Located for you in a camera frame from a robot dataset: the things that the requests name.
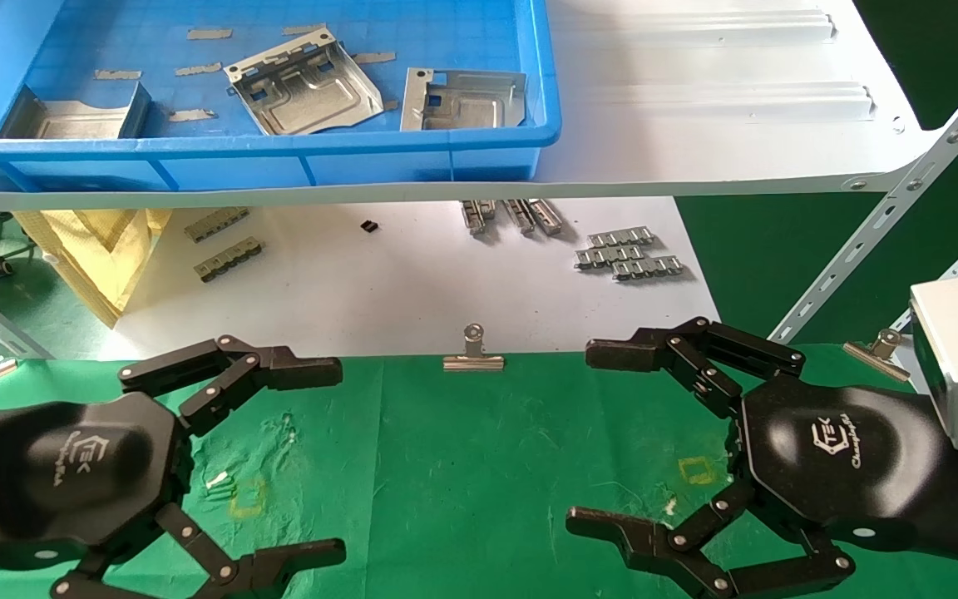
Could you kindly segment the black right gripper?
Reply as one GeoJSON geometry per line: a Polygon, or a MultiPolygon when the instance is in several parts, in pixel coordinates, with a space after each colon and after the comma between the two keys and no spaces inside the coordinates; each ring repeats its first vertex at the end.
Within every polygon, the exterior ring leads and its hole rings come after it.
{"type": "Polygon", "coordinates": [[[569,509],[567,531],[614,543],[630,570],[668,577],[692,598],[794,598],[833,589],[855,572],[830,538],[874,551],[958,546],[946,482],[951,443],[920,395],[802,382],[795,379],[802,353],[702,317],[637,329],[627,340],[592,339],[585,362],[668,372],[715,417],[738,417],[749,481],[728,485],[679,527],[569,509]],[[742,399],[720,364],[768,382],[742,399]],[[729,570],[710,561],[704,546],[749,508],[803,555],[729,570]]]}

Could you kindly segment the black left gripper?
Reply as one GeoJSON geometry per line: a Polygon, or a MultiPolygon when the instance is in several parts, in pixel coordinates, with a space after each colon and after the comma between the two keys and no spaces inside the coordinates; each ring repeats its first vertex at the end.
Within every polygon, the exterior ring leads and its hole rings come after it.
{"type": "Polygon", "coordinates": [[[297,573],[346,560],[341,538],[232,560],[178,505],[194,465],[190,436],[213,431],[263,389],[341,384],[341,360],[221,336],[126,365],[119,382],[129,393],[110,402],[0,410],[0,570],[82,558],[51,598],[148,598],[104,575],[165,532],[208,575],[194,598],[281,598],[297,573]],[[202,388],[178,418],[153,399],[192,384],[202,388]]]}

